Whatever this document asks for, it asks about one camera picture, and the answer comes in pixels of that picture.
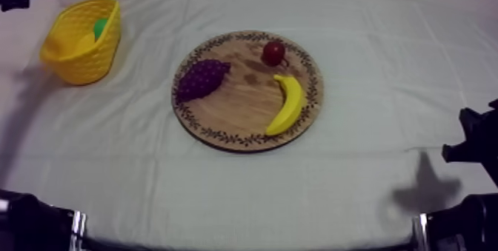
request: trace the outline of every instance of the plastic basket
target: plastic basket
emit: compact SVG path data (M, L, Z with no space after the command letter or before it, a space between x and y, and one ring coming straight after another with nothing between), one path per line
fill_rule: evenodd
M107 19L102 34L91 47L76 46L93 32L98 19ZM41 46L40 59L71 84L89 84L104 77L113 63L121 36L117 0L87 0L63 11Z

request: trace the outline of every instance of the toy banana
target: toy banana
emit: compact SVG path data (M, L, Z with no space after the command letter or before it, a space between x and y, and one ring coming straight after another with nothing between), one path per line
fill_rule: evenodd
M283 133L297 121L305 103L305 92L296 78L274 75L285 92L284 106L266 128L266 135L273 136Z

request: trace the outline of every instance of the white table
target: white table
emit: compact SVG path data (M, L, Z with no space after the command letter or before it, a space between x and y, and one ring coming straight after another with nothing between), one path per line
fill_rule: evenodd
M318 119L278 150L213 150L171 109L181 60L234 30L292 39L322 71ZM484 112L498 97L497 47L498 22L409 1L123 1L106 78L63 86L36 58L10 78L3 187L86 212L91 236L123 243L395 243L410 234L411 216L496 192L481 166L446 164L440 147L464 139L459 109Z

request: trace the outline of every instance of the wooden tray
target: wooden tray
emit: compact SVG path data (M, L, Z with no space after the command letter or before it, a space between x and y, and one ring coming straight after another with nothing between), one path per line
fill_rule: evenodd
M281 41L290 66L268 67L261 62L269 41ZM179 79L192 64L215 58L231 64L222 85L209 96L176 104ZM306 105L287 131L266 136L266 127L280 111L285 94L273 74L296 77L305 90ZM318 116L323 81L313 59L298 44L272 33L242 31L212 38L194 49L176 71L172 104L183 127L195 138L220 150L258 152L281 147L301 135Z

